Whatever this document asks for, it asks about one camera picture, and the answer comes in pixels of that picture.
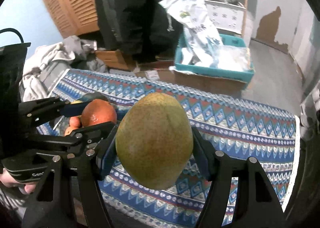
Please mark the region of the person's left hand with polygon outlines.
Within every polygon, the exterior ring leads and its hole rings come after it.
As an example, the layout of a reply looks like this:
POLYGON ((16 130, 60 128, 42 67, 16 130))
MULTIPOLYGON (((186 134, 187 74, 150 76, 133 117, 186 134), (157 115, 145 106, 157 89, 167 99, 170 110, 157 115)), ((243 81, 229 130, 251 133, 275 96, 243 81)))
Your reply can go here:
POLYGON ((36 182, 29 182, 26 184, 20 183, 16 181, 10 173, 4 168, 2 173, 0 174, 1 183, 5 187, 17 187, 22 194, 31 194, 35 191, 37 186, 36 182))

